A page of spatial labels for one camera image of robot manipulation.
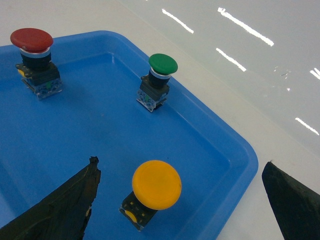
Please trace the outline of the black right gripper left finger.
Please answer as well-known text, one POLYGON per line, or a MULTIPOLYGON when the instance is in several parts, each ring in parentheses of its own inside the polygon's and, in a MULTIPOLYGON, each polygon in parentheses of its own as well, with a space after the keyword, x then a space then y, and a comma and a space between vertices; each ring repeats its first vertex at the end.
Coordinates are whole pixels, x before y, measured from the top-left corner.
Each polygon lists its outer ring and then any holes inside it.
POLYGON ((0 229, 2 240, 81 240, 92 214, 101 171, 89 164, 39 203, 0 229))

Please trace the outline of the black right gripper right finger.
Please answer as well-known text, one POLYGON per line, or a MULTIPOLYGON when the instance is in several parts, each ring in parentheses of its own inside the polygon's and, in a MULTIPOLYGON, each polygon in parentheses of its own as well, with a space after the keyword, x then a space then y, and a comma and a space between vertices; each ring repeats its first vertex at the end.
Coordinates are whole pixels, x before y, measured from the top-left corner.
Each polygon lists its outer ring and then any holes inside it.
POLYGON ((267 162, 262 182, 285 240, 320 238, 320 195, 267 162))

